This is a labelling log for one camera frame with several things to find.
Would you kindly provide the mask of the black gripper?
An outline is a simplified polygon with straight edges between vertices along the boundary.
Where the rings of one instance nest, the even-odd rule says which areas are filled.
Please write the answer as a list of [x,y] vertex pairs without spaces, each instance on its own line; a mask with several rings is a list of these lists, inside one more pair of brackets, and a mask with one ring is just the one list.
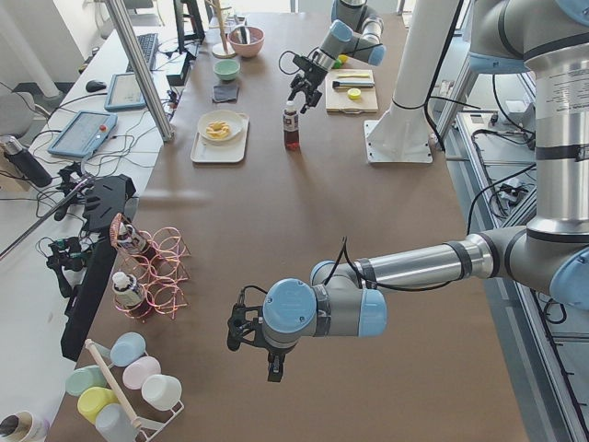
[[268,350],[268,377],[269,382],[281,382],[283,378],[283,364],[285,357],[298,344],[295,340],[289,343],[280,343],[273,340],[265,342]]
[[307,110],[315,108],[322,97],[322,92],[318,88],[332,67],[332,58],[314,57],[309,59],[307,57],[295,57],[293,62],[303,74],[296,74],[293,78],[290,84],[291,92],[287,100],[293,101],[297,93],[303,92],[305,104],[300,112],[306,113]]

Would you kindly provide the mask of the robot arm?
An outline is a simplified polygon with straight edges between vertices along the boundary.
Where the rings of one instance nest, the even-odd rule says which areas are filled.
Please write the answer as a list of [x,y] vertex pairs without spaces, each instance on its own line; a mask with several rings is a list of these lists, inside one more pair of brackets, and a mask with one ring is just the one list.
[[321,44],[309,55],[293,58],[298,71],[290,84],[289,100],[302,92],[301,112],[317,106],[322,93],[318,88],[340,55],[370,65],[382,63],[386,46],[381,42],[383,19],[365,1],[336,0],[331,7],[331,25]]
[[[372,65],[383,61],[382,20],[360,10],[367,1],[333,1],[331,25],[318,49],[296,55],[296,74],[289,99],[305,93],[302,111],[316,105],[318,87],[333,68],[336,50]],[[371,163],[431,163],[425,141],[431,122],[428,101],[439,68],[455,31],[462,1],[418,2],[401,57],[397,85],[389,109],[368,121],[366,154]],[[504,169],[526,165],[513,176],[492,181],[491,188],[516,176],[536,171],[536,214],[525,226],[500,227],[470,233],[420,250],[367,258],[318,263],[310,284],[287,278],[275,283],[254,319],[254,344],[269,352],[269,381],[280,381],[285,355],[303,336],[377,336],[387,324],[384,296],[378,289],[421,292],[475,276],[503,277],[550,296],[561,304],[588,309],[588,1],[474,1],[468,67],[475,74],[535,77],[535,128],[519,123],[505,131],[472,132],[469,151],[486,131],[514,145],[535,141],[531,154],[514,159],[491,159],[487,166]],[[472,221],[469,212],[468,223]]]

